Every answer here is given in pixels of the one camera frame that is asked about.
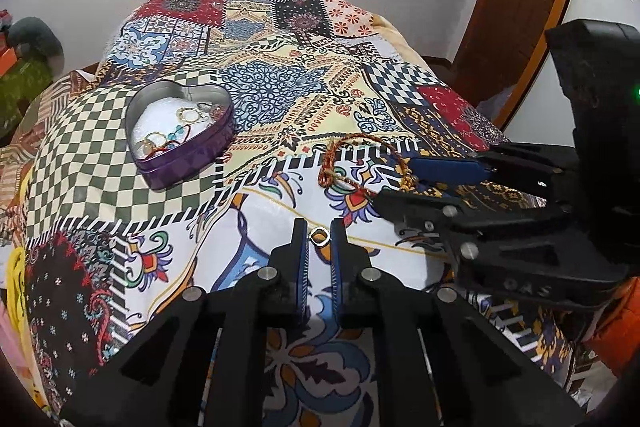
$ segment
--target door frame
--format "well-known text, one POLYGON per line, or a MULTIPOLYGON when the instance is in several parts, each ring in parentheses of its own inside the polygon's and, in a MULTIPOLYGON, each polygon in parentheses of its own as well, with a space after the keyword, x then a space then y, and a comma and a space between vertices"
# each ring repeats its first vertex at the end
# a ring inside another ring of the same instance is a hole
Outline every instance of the door frame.
MULTIPOLYGON (((469 19, 469 23, 466 26, 465 35, 462 37, 462 42, 460 42, 460 47, 456 52, 456 57, 453 59, 453 70, 455 70, 456 63, 459 58, 462 57, 462 53, 464 52, 466 46, 469 44, 469 41, 473 38, 473 33, 476 29, 476 25, 481 19, 481 13, 484 9, 486 1, 487 0, 476 1, 476 6, 474 7, 474 11, 471 15, 471 18, 469 19)), ((554 0, 554 3, 549 12, 548 19, 545 23, 545 30, 554 28, 562 22, 566 9, 569 5, 569 1, 570 0, 554 0)), ((529 57, 527 66, 525 66, 524 71, 522 71, 522 74, 513 87, 509 98, 500 110, 500 113, 493 121, 493 124, 496 127, 500 128, 500 130, 505 129, 511 118, 513 118, 516 111, 520 107, 520 103, 522 103, 522 100, 524 100, 525 95, 535 81, 536 76, 538 75, 538 71, 540 71, 540 68, 544 63, 547 54, 548 48, 546 47, 545 35, 543 32, 540 35, 540 38, 538 39, 536 47, 534 48, 531 56, 529 57)))

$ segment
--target brown door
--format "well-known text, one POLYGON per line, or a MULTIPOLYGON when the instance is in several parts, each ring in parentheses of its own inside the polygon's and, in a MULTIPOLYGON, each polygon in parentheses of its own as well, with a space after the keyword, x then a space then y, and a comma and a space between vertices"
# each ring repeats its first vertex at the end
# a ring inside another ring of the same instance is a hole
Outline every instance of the brown door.
POLYGON ((553 4, 554 0, 478 0, 453 63, 452 87, 478 105, 514 86, 553 4))

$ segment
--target screw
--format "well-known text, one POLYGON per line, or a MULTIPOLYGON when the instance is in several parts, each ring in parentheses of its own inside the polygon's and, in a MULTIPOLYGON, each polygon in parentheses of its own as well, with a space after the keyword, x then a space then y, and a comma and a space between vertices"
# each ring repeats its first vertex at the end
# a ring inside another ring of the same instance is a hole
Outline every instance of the screw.
POLYGON ((265 281, 270 281, 274 279, 278 274, 278 270, 276 270, 273 266, 263 266, 258 270, 258 277, 265 281))
POLYGON ((182 292, 182 298, 189 302, 197 301, 201 295, 202 288, 199 288, 198 286, 190 286, 182 292))
POLYGON ((440 288, 436 295, 442 302, 447 303, 453 302, 454 300, 456 300, 456 298, 458 298, 458 294, 456 293, 456 291, 453 288, 449 288, 448 286, 440 288))
POLYGON ((458 209, 452 204, 448 204, 442 209, 442 213, 447 217, 456 217, 458 215, 458 209))
POLYGON ((382 273, 380 273, 380 270, 378 268, 365 268, 364 270, 362 270, 360 272, 360 275, 362 275, 362 278, 364 280, 367 281, 377 281, 378 279, 380 279, 380 277, 382 277, 382 273))
POLYGON ((460 253, 465 259, 472 261, 478 257, 480 251, 476 243, 462 243, 462 245, 460 245, 460 253))

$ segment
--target heart-shaped tin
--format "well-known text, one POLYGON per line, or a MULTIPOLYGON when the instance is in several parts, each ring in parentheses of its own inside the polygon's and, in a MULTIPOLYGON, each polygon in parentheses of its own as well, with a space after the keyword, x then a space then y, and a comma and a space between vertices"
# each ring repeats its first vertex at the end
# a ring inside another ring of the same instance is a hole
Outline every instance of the heart-shaped tin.
POLYGON ((127 107, 125 115, 127 143, 138 171, 149 188, 160 190, 190 177, 222 155, 234 135, 234 108, 226 89, 214 84, 181 86, 172 80, 157 80, 140 89, 127 107), (132 133, 146 107, 163 98, 183 98, 190 102, 219 104, 226 109, 204 131, 160 155, 149 159, 133 154, 132 133))

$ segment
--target bed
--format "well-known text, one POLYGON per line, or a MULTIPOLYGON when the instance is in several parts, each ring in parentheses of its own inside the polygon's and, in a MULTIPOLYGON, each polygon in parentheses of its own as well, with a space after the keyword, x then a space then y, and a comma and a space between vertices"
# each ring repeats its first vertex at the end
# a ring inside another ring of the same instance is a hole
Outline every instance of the bed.
MULTIPOLYGON (((462 156, 505 140, 388 21, 345 0, 150 0, 124 21, 95 76, 72 72, 39 106, 30 116, 38 139, 27 156, 12 156, 22 193, 11 194, 3 225, 24 245, 12 264, 10 307, 19 308, 34 387, 54 416, 185 288, 224 289, 265 266, 296 217, 326 227, 342 217, 350 241, 407 286, 444 280, 449 266, 436 234, 394 229, 357 190, 319 187, 329 140, 362 132, 404 158, 462 156), (136 172, 123 121, 136 91, 161 78, 224 86, 237 134, 215 163, 152 191, 136 172)), ((374 190, 398 188, 396 167, 366 140, 336 163, 374 190)), ((462 196, 473 207, 536 204, 494 184, 417 190, 462 196)), ((377 425, 372 338, 335 324, 329 261, 328 246, 313 247, 306 328, 268 334, 266 426, 377 425)), ((551 312, 464 295, 565 384, 572 348, 551 312)))

